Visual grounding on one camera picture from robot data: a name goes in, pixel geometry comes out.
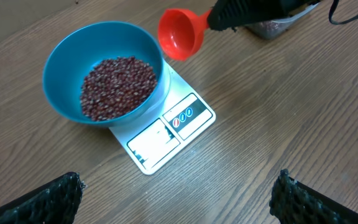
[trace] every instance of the kitchen scale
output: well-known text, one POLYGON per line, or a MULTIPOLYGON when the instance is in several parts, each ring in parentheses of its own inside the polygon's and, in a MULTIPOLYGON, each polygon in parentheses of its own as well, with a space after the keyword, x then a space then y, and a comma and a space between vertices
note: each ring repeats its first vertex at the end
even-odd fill
POLYGON ((163 72, 151 107, 130 123, 110 127, 147 175, 159 170, 216 119, 215 112, 167 62, 163 72))

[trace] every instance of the red bean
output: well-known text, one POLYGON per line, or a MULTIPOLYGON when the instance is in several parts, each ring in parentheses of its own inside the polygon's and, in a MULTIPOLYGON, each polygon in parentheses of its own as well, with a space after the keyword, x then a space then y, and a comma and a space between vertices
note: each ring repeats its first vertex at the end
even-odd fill
POLYGON ((82 112, 93 121, 117 118, 136 109, 156 86, 153 67, 134 56, 103 60, 84 78, 82 112))

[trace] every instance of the blue bowl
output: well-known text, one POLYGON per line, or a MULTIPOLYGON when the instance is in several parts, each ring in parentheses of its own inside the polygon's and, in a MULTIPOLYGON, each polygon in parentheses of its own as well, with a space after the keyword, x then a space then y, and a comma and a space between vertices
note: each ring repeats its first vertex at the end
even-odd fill
POLYGON ((55 47, 45 64, 43 85, 48 102, 64 117, 83 124, 110 127, 135 119, 150 106, 155 90, 135 110, 107 121, 92 121, 83 115, 80 105, 84 77, 94 66, 103 59, 132 55, 153 66, 157 89, 163 75, 163 57, 147 31, 117 21, 91 24, 75 31, 55 47))

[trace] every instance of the wooden table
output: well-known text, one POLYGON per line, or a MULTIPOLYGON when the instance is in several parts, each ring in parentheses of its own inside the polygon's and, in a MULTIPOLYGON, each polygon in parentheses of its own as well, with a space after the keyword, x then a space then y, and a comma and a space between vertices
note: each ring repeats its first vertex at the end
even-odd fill
MULTIPOLYGON (((278 223, 279 171, 358 212, 358 21, 328 22, 322 2, 273 41, 207 31, 198 54, 170 65, 216 122, 152 176, 107 129, 47 103, 42 69, 66 35, 122 20, 156 36, 168 7, 201 14, 213 0, 0 0, 0 206, 77 171, 89 185, 76 223, 278 223)), ((342 0, 336 19, 358 12, 342 0)))

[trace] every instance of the funnel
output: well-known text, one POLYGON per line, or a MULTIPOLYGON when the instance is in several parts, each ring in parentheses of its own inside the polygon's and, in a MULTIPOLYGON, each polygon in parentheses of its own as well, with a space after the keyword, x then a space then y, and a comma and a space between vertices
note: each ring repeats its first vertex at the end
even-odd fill
POLYGON ((172 59, 186 60, 200 49, 211 10, 197 16, 188 9, 167 9, 158 25, 158 41, 172 59))

